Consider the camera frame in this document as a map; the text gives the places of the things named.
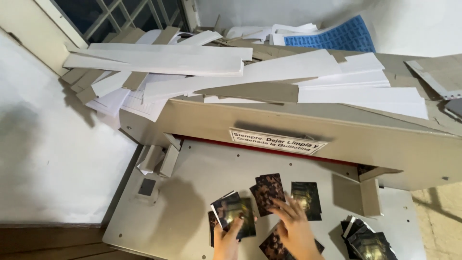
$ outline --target floor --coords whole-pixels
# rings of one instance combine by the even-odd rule
[[[427,260],[462,259],[462,183],[412,192]]]

